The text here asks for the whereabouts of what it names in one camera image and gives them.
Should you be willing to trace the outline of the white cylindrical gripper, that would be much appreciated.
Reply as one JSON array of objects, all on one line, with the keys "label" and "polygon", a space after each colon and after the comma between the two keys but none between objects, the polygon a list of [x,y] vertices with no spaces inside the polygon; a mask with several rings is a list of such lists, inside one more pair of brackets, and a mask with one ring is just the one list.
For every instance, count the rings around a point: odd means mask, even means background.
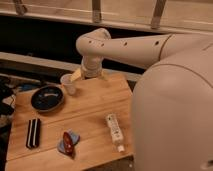
[{"label": "white cylindrical gripper", "polygon": [[100,79],[107,80],[107,71],[102,70],[102,59],[99,57],[88,57],[84,56],[81,62],[81,69],[75,70],[71,76],[70,81],[74,82],[82,78],[95,78],[100,76]]}]

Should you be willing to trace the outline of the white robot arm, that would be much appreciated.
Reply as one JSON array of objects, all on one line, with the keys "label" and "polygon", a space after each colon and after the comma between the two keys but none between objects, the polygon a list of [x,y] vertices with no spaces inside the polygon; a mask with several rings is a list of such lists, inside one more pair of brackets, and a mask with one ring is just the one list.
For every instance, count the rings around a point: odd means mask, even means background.
[{"label": "white robot arm", "polygon": [[131,104],[136,171],[213,171],[213,35],[79,36],[83,75],[104,58],[143,68]]}]

